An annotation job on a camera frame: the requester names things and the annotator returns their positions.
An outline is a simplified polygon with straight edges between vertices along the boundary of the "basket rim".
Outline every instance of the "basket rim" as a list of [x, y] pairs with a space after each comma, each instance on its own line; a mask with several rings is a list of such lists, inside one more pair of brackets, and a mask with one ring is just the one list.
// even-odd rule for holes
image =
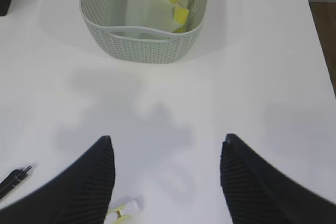
[[98, 25], [95, 22], [92, 22], [91, 20], [89, 20], [89, 18], [84, 14], [83, 8], [82, 8], [82, 0], [79, 0], [79, 9], [80, 9], [80, 13], [81, 13], [82, 17], [84, 18], [85, 22], [88, 22], [90, 25], [93, 25], [93, 26], [95, 26], [97, 28], [100, 28], [100, 29], [103, 29], [103, 30], [120, 28], [120, 27], [123, 27], [123, 28], [126, 28], [126, 29], [132, 29], [132, 28], [133, 29], [143, 29], [143, 30], [147, 30], [148, 32], [152, 31], [152, 32], [155, 32], [155, 33], [160, 33], [160, 34], [162, 34], [162, 36], [173, 37], [175, 39], [189, 36], [189, 35], [193, 34], [195, 31], [201, 29], [201, 27], [203, 26], [204, 17], [207, 13], [207, 11], [205, 10], [203, 19], [202, 19], [201, 23], [196, 28], [194, 28], [190, 31], [181, 33], [181, 34], [175, 34], [175, 33], [169, 32], [169, 31], [163, 31], [163, 30], [159, 30], [159, 29], [155, 29], [155, 28], [151, 28], [151, 27], [145, 27], [145, 26], [101, 26], [101, 25]]

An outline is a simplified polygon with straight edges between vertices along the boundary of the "wooden floor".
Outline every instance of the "wooden floor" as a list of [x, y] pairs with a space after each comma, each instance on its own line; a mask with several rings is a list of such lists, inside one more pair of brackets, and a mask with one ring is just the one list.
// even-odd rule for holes
[[310, 8], [336, 93], [336, 3], [310, 3]]

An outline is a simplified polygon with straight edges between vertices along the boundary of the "table surface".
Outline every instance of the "table surface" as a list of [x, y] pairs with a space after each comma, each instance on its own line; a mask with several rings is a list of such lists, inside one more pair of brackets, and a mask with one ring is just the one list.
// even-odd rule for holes
[[209, 0], [198, 41], [171, 65], [107, 56], [79, 0], [13, 0], [10, 11], [0, 19], [0, 176], [35, 169], [0, 208], [111, 135], [111, 205], [143, 205], [129, 223], [230, 223], [219, 161], [231, 132], [336, 202], [336, 103], [307, 0]]

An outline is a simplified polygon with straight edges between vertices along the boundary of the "basket handle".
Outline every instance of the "basket handle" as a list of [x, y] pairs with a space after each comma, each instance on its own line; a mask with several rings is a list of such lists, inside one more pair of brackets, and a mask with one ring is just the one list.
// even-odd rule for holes
[[[161, 43], [170, 43], [174, 40], [181, 37], [181, 34], [174, 34], [174, 33], [168, 33], [166, 31], [160, 31], [153, 28], [147, 28], [147, 27], [139, 27], [139, 26], [114, 26], [114, 27], [108, 27], [106, 28], [106, 32], [108, 32], [112, 37], [114, 38], [120, 38], [120, 39], [128, 39], [128, 40], [136, 40], [136, 41], [148, 41], [148, 42], [161, 42]], [[135, 33], [142, 33], [142, 34], [148, 34], [148, 35], [154, 35], [159, 36], [161, 38], [158, 39], [137, 39], [137, 38], [131, 38], [126, 37], [123, 35], [118, 35], [115, 33], [124, 33], [124, 32], [135, 32]]]

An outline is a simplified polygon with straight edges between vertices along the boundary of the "black pen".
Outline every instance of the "black pen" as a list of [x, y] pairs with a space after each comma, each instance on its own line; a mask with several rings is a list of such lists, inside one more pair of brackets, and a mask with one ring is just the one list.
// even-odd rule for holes
[[16, 169], [12, 171], [0, 184], [0, 199], [4, 198], [10, 191], [28, 177], [28, 172], [31, 169], [32, 167], [28, 166], [24, 169]]

